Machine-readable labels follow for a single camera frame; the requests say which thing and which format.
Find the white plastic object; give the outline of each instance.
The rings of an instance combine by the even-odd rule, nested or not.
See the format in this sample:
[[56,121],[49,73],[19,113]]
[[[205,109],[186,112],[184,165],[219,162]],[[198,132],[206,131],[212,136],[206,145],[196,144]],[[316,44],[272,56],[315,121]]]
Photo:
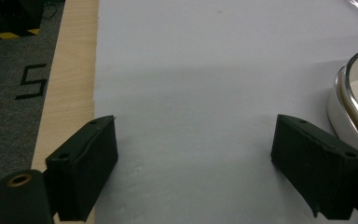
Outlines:
[[338,137],[358,148],[358,53],[339,70],[327,111]]

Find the white paper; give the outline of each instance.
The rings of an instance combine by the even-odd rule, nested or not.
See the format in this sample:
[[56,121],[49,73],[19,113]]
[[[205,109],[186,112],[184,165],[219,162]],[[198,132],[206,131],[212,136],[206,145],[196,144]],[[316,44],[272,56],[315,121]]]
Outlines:
[[326,104],[358,52],[344,0],[100,0],[95,116],[119,160],[104,223],[357,223],[313,217],[270,161],[276,116],[332,133]]

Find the wooden edge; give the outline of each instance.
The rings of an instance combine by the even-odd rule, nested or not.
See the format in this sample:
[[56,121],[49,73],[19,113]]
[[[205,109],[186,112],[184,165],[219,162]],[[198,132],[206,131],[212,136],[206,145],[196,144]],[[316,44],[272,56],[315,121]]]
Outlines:
[[[98,5],[95,0],[65,2],[32,169],[46,170],[45,158],[94,118]],[[71,222],[55,217],[55,223]],[[93,212],[87,223],[94,223]]]

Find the brass grommet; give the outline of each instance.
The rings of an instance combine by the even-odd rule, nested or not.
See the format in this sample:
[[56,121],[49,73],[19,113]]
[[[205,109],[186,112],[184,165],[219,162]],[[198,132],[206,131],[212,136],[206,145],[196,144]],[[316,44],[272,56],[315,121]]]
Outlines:
[[16,188],[28,183],[32,179],[32,175],[30,174],[20,174],[12,177],[7,185],[11,188]]

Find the printed number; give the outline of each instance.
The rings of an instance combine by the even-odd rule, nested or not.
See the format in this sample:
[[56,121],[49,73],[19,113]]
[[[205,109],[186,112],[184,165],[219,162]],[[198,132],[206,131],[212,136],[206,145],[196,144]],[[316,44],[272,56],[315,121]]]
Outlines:
[[47,79],[43,78],[43,79],[38,79],[38,80],[27,81],[28,71],[30,69],[42,68],[42,67],[46,67],[46,64],[41,63],[41,64],[33,64],[33,65],[25,66],[24,72],[22,73],[22,79],[21,79],[20,86],[34,85],[34,84],[40,83],[39,92],[33,93],[33,94],[25,94],[25,95],[16,96],[16,100],[24,100],[24,99],[34,98],[37,96],[43,96],[43,92],[45,91],[46,83],[48,82]]

